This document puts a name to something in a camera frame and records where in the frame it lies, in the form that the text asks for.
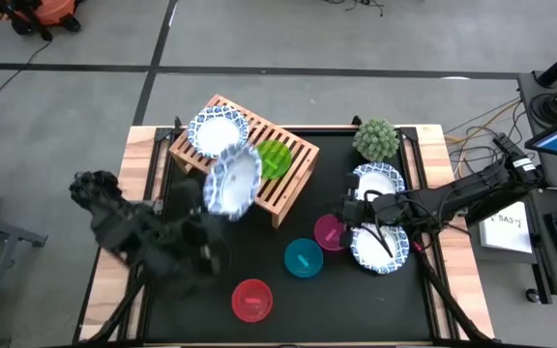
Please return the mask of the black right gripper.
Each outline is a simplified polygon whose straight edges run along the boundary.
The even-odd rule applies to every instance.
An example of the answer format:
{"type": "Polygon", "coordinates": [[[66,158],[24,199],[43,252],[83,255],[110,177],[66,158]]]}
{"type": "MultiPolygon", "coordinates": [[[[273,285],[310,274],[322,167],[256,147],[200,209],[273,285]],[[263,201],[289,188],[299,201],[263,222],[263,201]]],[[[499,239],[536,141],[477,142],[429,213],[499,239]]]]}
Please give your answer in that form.
{"type": "Polygon", "coordinates": [[[372,202],[358,200],[359,184],[360,177],[357,174],[346,175],[347,193],[342,196],[340,208],[340,220],[345,224],[339,235],[341,247],[350,247],[352,244],[354,234],[350,226],[360,226],[364,223],[397,225],[397,196],[381,194],[374,197],[372,202]]]}

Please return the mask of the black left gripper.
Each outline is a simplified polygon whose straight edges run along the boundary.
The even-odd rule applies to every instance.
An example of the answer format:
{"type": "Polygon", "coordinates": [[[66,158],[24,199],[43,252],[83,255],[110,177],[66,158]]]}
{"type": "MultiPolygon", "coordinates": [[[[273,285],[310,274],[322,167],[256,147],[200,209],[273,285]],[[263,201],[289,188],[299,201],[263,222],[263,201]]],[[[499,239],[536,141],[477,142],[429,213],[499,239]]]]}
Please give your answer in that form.
{"type": "Polygon", "coordinates": [[[229,224],[228,216],[210,215],[209,220],[202,207],[195,207],[193,219],[184,223],[183,237],[202,274],[216,276],[230,270],[231,247],[224,237],[229,224]]]}

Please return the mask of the blue patterned paper bowl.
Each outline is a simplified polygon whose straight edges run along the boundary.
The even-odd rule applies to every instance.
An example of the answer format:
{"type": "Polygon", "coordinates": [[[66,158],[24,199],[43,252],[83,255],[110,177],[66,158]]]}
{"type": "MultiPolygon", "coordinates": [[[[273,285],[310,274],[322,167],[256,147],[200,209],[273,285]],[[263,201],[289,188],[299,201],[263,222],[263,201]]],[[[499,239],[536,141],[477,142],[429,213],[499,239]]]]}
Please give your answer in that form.
{"type": "Polygon", "coordinates": [[[356,198],[365,200],[367,190],[379,191],[382,194],[397,193],[406,189],[401,174],[386,162],[369,162],[357,166],[353,174],[359,177],[356,198]]]}
{"type": "Polygon", "coordinates": [[[350,251],[363,268],[379,275],[399,270],[406,262],[410,246],[408,236],[400,227],[381,226],[377,230],[372,223],[352,228],[353,241],[350,251]]]}
{"type": "Polygon", "coordinates": [[[262,161],[251,144],[228,145],[210,166],[203,186],[207,211],[231,221],[240,219],[255,202],[261,185],[262,161]]]}
{"type": "Polygon", "coordinates": [[[188,126],[187,140],[205,158],[216,158],[233,144],[245,144],[249,137],[249,122],[231,106],[211,106],[202,109],[188,126]]]}

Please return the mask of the green plastic bowl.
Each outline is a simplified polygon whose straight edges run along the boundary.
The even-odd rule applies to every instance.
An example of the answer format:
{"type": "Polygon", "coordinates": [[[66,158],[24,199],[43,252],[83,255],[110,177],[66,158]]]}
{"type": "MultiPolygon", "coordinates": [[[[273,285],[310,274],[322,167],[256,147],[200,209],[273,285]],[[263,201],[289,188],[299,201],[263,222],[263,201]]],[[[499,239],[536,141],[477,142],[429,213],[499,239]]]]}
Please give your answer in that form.
{"type": "Polygon", "coordinates": [[[278,140],[265,140],[256,146],[262,161],[262,178],[279,179],[284,176],[292,164],[289,148],[278,140]]]}

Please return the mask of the wooden slatted shelf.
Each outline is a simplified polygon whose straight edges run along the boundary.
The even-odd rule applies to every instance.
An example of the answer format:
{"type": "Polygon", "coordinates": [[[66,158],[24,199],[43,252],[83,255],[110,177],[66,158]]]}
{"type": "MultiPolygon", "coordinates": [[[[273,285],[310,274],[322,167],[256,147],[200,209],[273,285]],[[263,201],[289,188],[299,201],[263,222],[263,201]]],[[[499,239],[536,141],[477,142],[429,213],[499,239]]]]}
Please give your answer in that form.
{"type": "Polygon", "coordinates": [[[265,140],[277,140],[289,148],[292,158],[290,168],[279,179],[263,179],[255,200],[272,215],[272,225],[279,228],[311,176],[319,148],[297,135],[295,126],[275,125],[221,95],[214,95],[206,107],[217,105],[233,107],[243,114],[249,122],[249,143],[258,145],[265,140]]]}

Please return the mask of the pink plastic bowl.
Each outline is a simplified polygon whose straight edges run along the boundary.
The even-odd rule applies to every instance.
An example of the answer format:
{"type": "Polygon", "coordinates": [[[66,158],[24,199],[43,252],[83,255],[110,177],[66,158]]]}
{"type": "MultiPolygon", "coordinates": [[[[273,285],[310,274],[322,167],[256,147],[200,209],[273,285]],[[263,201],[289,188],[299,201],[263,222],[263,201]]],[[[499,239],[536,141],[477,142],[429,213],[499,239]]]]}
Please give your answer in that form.
{"type": "Polygon", "coordinates": [[[344,249],[341,244],[341,235],[345,231],[344,224],[333,214],[320,217],[314,225],[313,236],[315,241],[325,250],[340,251],[344,249]]]}

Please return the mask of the teal plastic bowl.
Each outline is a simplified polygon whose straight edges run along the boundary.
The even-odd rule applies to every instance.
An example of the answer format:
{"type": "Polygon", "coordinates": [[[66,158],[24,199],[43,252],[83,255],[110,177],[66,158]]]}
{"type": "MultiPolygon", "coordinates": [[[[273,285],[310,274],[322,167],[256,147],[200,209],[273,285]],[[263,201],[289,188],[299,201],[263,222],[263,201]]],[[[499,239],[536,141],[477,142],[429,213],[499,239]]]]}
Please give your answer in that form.
{"type": "Polygon", "coordinates": [[[283,262],[292,275],[299,278],[309,278],[316,276],[321,271],[324,255],[317,242],[300,238],[286,247],[283,262]]]}

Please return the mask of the green artificial succulent plant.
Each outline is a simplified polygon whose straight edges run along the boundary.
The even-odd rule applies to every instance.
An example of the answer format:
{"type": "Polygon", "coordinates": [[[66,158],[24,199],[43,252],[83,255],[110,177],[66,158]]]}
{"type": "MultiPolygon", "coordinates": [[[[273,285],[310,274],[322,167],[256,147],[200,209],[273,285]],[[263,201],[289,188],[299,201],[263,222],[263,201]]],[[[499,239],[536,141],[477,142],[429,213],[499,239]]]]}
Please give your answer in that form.
{"type": "Polygon", "coordinates": [[[383,119],[371,119],[359,125],[353,147],[369,161],[393,157],[399,147],[395,127],[383,119]]]}

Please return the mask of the red-orange plastic bowl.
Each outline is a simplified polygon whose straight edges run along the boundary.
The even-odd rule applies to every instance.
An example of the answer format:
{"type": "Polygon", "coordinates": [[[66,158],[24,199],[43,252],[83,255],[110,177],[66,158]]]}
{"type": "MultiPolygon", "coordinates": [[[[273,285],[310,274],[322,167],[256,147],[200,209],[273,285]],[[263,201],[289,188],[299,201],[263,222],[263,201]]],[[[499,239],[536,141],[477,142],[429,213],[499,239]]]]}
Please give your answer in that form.
{"type": "Polygon", "coordinates": [[[250,278],[240,282],[231,296],[231,307],[238,319],[256,323],[265,319],[273,307],[270,287],[260,279],[250,278]]]}

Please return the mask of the white paper note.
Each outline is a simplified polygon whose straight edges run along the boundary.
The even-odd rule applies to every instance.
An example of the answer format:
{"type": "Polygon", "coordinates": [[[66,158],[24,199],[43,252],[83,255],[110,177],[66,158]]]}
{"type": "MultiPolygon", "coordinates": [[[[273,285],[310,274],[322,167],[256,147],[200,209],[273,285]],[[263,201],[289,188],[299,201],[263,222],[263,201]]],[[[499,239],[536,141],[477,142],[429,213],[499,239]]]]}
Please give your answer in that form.
{"type": "Polygon", "coordinates": [[[479,223],[481,245],[522,253],[531,253],[527,217],[522,214],[498,213],[479,223]]]}

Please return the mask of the orange shop vacuum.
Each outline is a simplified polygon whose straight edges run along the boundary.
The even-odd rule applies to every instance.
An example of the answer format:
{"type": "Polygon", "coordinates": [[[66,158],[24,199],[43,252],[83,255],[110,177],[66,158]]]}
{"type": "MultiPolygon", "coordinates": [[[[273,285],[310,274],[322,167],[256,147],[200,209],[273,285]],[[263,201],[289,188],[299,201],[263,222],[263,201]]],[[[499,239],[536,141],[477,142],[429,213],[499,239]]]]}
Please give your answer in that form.
{"type": "Polygon", "coordinates": [[[12,22],[18,35],[37,32],[50,42],[49,26],[61,26],[69,32],[79,32],[80,22],[74,14],[84,0],[0,0],[0,7],[12,22]]]}

